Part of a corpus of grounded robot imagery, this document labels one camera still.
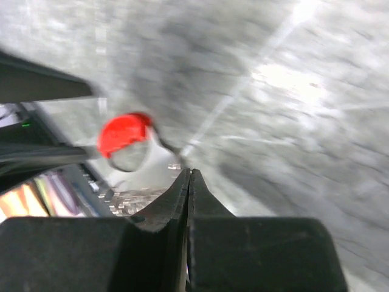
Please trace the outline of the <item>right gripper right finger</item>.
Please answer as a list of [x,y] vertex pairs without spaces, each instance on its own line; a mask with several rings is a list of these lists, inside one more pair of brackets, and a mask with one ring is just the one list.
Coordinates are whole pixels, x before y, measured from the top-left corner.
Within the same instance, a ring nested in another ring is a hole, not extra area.
[[189,277],[193,291],[347,291],[332,237],[314,218],[236,217],[189,182]]

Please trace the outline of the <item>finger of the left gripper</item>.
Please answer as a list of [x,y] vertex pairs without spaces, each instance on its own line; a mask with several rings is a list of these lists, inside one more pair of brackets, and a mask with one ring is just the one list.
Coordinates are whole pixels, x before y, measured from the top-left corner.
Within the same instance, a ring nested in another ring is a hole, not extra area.
[[82,78],[1,51],[1,102],[36,102],[93,95]]
[[93,146],[1,144],[1,175],[45,170],[98,158]]

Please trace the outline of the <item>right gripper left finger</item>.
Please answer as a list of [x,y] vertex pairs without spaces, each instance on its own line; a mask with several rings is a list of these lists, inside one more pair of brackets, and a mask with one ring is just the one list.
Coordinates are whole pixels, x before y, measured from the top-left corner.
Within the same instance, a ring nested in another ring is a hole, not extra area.
[[1,224],[2,291],[184,291],[190,171],[132,217]]

